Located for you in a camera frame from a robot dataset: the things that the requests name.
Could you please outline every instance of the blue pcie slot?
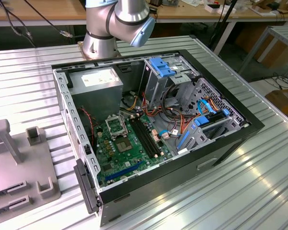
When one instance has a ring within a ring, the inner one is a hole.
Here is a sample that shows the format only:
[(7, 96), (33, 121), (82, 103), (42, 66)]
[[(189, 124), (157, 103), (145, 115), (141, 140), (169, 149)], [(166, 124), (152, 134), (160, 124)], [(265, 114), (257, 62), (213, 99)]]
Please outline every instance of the blue pcie slot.
[(179, 150), (182, 146), (182, 144), (184, 143), (184, 141), (187, 139), (188, 135), (190, 134), (190, 131), (187, 131), (186, 134), (184, 135), (183, 139), (181, 140), (181, 142), (179, 142), (177, 149)]
[(112, 175), (110, 175), (110, 176), (106, 176), (106, 177), (105, 177), (105, 180), (106, 180), (106, 181), (109, 181), (109, 180), (115, 179), (115, 178), (117, 178), (117, 177), (119, 177), (119, 176), (122, 176), (122, 175), (124, 175), (124, 174), (126, 174), (126, 173), (130, 173), (130, 172), (132, 172), (132, 171), (134, 171), (134, 170), (137, 170), (137, 169), (139, 168), (140, 164), (142, 164), (142, 163), (143, 163), (143, 161), (141, 161), (141, 162), (139, 162), (139, 163), (136, 163), (135, 165), (130, 166), (130, 167), (127, 168), (127, 169), (123, 169), (123, 170), (121, 170), (121, 171), (119, 171), (119, 172), (116, 172), (116, 173), (114, 173), (114, 174), (112, 174)]

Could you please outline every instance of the workbench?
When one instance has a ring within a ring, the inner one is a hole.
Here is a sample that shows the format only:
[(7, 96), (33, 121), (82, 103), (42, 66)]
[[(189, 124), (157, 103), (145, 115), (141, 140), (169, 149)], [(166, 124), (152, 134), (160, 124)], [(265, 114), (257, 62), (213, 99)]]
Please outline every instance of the workbench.
[[(79, 0), (30, 0), (36, 9), (49, 19), (54, 25), (83, 25), (86, 24), (86, 12)], [(36, 12), (34, 12), (23, 0), (11, 0), (7, 5), (13, 8), (16, 14), (26, 25), (38, 26), (48, 25)], [(218, 22), (220, 14), (210, 13), (203, 5), (191, 6), (180, 1), (178, 7), (159, 6), (157, 23), (215, 23)], [(279, 16), (262, 17), (250, 9), (236, 12), (228, 18), (228, 25), (214, 52), (219, 54), (231, 31), (238, 22), (285, 22), (288, 25), (288, 14)], [(5, 13), (0, 9), (0, 26), (10, 26)]]
[[(154, 38), (125, 55), (187, 49), (265, 127), (225, 162), (109, 223), (104, 229), (278, 229), (288, 227), (288, 119), (226, 63), (189, 36)], [(98, 229), (73, 171), (51, 65), (82, 61), (77, 45), (0, 51), (0, 119), (11, 134), (39, 126), (47, 134), (61, 197), (0, 224), (1, 229)]]

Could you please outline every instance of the slotted aluminum surface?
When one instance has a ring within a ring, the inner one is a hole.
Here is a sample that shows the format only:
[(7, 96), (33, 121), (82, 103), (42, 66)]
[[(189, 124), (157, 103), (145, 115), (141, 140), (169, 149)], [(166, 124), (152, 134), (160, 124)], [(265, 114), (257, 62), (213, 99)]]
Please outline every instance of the slotted aluminum surface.
[[(224, 163), (152, 200), (103, 229), (288, 229), (288, 120), (256, 95), (202, 43), (189, 36), (150, 39), (122, 55), (187, 49), (264, 124)], [(77, 45), (0, 51), (0, 118), (11, 132), (46, 130), (60, 199), (0, 224), (1, 229), (98, 229), (73, 172), (50, 65), (83, 60)]]
[(272, 26), (269, 33), (288, 46), (288, 26)]

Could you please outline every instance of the yellow wire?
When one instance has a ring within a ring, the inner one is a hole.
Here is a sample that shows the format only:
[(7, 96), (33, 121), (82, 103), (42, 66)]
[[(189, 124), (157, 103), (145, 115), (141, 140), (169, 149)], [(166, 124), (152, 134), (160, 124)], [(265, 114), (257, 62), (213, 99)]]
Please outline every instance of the yellow wire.
[(133, 105), (132, 105), (130, 108), (126, 109), (126, 110), (130, 111), (130, 110), (134, 109), (134, 107), (135, 107), (135, 105), (136, 105), (136, 100), (137, 100), (137, 99), (138, 99), (138, 97), (135, 97), (134, 102), (133, 102)]

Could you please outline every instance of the connector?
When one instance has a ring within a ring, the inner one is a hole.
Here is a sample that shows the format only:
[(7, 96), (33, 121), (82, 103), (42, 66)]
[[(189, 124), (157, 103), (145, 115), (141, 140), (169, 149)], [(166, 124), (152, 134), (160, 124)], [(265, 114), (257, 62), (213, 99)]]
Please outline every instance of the connector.
[(72, 34), (66, 32), (66, 31), (61, 30), (61, 31), (60, 31), (60, 34), (63, 35), (64, 37), (70, 37), (70, 38), (72, 38)]

